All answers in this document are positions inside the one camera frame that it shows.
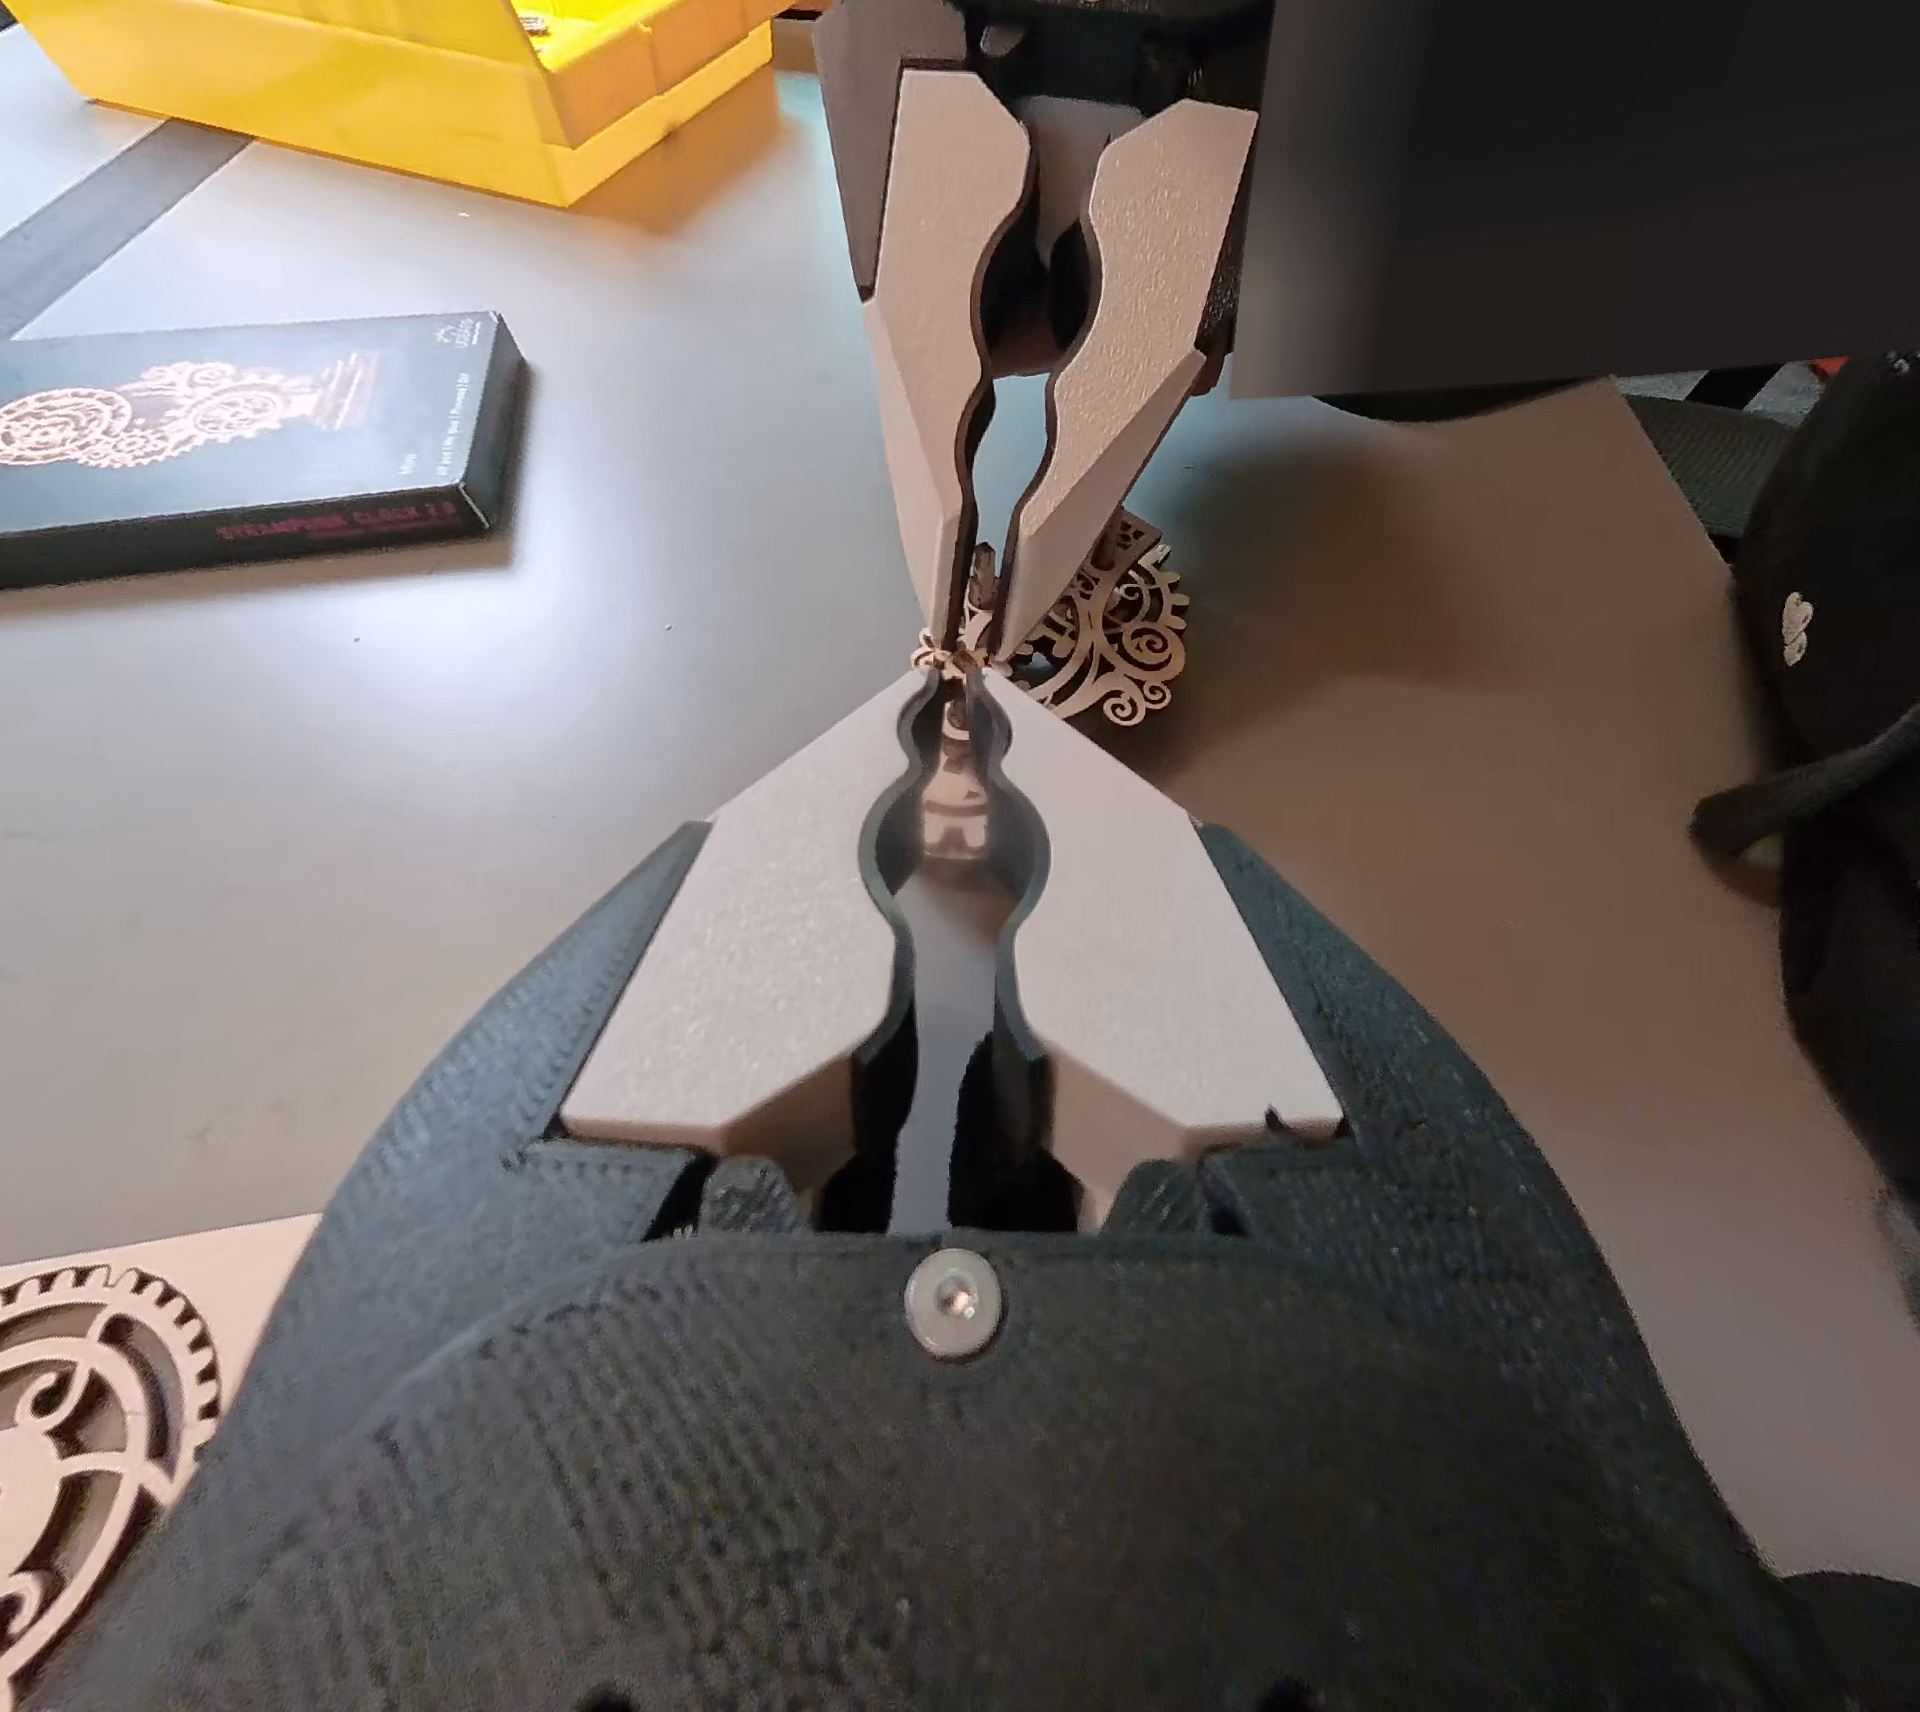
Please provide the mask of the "grey desk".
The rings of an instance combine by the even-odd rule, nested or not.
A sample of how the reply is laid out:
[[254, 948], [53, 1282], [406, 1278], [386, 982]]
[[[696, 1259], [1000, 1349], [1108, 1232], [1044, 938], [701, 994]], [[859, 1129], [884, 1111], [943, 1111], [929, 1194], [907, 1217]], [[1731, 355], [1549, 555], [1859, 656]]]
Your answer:
[[[919, 621], [811, 40], [581, 210], [87, 105], [4, 34], [4, 341], [458, 308], [533, 369], [465, 546], [4, 598], [4, 1263], [321, 1209], [440, 1047]], [[1427, 1005], [1547, 1150], [1745, 1529], [1917, 1578], [1875, 1164], [1705, 867], [1726, 576], [1603, 383], [1457, 426], [1190, 407], [1117, 749]]]

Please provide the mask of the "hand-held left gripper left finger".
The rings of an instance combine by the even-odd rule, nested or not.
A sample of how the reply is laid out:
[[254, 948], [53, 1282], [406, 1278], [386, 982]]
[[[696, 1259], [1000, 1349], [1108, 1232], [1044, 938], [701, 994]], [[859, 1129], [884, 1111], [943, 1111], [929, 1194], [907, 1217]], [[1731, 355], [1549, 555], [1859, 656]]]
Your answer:
[[905, 1012], [879, 836], [934, 694], [900, 676], [695, 830], [558, 1108], [575, 1140], [754, 1156], [799, 1194], [854, 1160], [856, 1062]]

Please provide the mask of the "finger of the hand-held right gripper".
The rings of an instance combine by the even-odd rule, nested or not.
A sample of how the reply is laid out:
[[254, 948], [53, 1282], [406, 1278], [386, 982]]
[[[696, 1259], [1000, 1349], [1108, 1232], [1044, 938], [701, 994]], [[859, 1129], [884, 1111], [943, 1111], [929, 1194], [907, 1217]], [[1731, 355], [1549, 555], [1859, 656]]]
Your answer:
[[995, 411], [983, 294], [1034, 189], [1026, 126], [968, 70], [900, 74], [876, 279], [862, 316], [909, 576], [937, 653], [962, 633]]
[[1090, 310], [1048, 380], [1048, 450], [1010, 527], [996, 656], [1068, 591], [1194, 393], [1257, 129], [1252, 108], [1184, 98], [1098, 159], [1082, 210]]

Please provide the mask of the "wooden gear clock assembly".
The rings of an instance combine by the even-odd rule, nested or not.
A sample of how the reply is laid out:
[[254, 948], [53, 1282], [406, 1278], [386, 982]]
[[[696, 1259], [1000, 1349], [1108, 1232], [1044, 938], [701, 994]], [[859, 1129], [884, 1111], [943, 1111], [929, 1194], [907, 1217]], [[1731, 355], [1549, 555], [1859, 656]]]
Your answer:
[[938, 750], [920, 795], [923, 857], [941, 878], [962, 880], [991, 855], [992, 804], [972, 740], [967, 676], [983, 666], [1044, 710], [1068, 721], [1098, 714], [1141, 726], [1167, 709], [1189, 666], [1189, 597], [1159, 524], [1119, 509], [1068, 588], [1038, 627], [996, 658], [987, 654], [996, 618], [996, 549], [972, 549], [958, 648], [925, 635], [915, 666], [941, 674]]

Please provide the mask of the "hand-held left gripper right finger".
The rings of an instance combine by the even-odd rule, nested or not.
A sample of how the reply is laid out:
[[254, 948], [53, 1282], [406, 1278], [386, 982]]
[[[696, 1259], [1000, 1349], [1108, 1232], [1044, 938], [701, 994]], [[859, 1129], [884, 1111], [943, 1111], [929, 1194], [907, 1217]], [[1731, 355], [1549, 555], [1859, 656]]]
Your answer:
[[1044, 1144], [1095, 1202], [1343, 1105], [1190, 813], [1007, 676], [975, 682], [981, 763], [1026, 870], [1002, 989], [1050, 1080]]

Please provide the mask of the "black puzzle box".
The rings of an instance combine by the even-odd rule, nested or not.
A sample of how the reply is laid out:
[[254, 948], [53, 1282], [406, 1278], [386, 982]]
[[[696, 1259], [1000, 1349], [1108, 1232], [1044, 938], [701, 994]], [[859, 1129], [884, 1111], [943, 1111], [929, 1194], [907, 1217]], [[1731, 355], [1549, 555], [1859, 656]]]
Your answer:
[[2, 588], [485, 539], [525, 396], [491, 310], [10, 338]]

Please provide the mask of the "black mesh chair seat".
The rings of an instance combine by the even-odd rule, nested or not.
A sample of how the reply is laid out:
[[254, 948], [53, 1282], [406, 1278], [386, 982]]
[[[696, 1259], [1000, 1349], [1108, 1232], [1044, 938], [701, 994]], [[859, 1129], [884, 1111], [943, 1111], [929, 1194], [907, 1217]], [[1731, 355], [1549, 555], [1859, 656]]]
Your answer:
[[1656, 456], [1720, 557], [1738, 557], [1767, 482], [1798, 428], [1692, 399], [1625, 393]]

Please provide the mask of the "wooden puzzle sheet with gears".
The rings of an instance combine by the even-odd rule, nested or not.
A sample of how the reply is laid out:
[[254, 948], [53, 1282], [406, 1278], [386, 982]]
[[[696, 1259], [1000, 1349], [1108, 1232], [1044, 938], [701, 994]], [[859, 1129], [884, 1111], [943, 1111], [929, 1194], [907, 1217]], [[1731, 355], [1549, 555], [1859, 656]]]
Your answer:
[[2, 1269], [2, 1707], [180, 1501], [317, 1215]]

